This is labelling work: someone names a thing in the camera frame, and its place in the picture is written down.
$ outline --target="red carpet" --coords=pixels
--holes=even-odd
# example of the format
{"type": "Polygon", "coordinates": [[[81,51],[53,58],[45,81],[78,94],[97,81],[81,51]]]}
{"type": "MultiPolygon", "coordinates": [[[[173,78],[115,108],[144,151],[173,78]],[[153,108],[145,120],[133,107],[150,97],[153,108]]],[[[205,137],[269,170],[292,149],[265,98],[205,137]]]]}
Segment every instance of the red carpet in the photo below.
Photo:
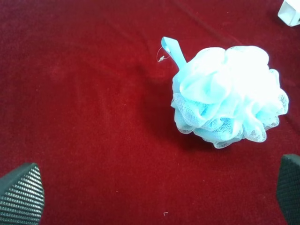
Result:
{"type": "Polygon", "coordinates": [[[300,154],[300,27],[281,3],[1,0],[0,176],[39,164],[41,225],[285,224],[275,192],[281,156],[300,154]],[[290,108],[266,142],[215,150],[178,132],[163,36],[187,60],[211,46],[270,54],[290,108]]]}

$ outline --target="small string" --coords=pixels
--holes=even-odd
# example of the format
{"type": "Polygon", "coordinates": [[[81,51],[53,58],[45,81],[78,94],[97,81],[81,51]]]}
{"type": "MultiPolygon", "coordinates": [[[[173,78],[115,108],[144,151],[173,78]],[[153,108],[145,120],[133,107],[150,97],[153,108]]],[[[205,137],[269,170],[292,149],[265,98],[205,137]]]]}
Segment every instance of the small string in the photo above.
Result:
{"type": "Polygon", "coordinates": [[[158,52],[157,52],[157,54],[156,54],[156,61],[157,62],[161,62],[162,60],[166,60],[166,59],[168,59],[170,56],[168,56],[167,58],[165,58],[165,56],[163,55],[162,57],[160,57],[159,59],[158,59],[158,53],[159,53],[159,51],[162,49],[162,46],[160,47],[160,49],[158,50],[158,52]]]}

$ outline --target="hanging strap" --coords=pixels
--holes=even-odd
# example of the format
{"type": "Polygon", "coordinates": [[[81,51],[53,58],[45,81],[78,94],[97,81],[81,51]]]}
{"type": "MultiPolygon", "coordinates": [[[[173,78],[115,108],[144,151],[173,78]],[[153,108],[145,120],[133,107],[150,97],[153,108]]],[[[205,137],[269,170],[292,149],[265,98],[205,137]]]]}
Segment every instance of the hanging strap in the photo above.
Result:
{"type": "Polygon", "coordinates": [[[183,57],[177,40],[169,37],[163,37],[163,39],[161,40],[161,45],[164,50],[172,57],[179,69],[181,69],[187,63],[183,57]]]}

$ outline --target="white object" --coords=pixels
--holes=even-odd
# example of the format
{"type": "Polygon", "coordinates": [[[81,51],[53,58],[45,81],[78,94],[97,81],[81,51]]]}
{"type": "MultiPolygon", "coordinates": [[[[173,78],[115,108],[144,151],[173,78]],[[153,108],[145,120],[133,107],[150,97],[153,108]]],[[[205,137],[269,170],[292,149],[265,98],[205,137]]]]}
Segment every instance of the white object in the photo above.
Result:
{"type": "Polygon", "coordinates": [[[278,17],[290,27],[299,25],[300,0],[285,0],[278,12],[278,17]]]}

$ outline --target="red velvet surface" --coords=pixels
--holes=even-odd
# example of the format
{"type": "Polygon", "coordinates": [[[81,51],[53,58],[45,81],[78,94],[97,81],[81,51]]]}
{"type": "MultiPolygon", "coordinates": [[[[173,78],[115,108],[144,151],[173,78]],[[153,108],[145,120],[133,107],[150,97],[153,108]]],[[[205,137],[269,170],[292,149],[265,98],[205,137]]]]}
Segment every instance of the red velvet surface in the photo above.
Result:
{"type": "Polygon", "coordinates": [[[275,192],[281,156],[300,153],[300,27],[281,3],[0,0],[0,176],[39,164],[42,225],[285,224],[275,192]],[[163,36],[187,60],[211,46],[270,54],[290,108],[266,142],[215,150],[178,132],[163,36]]]}

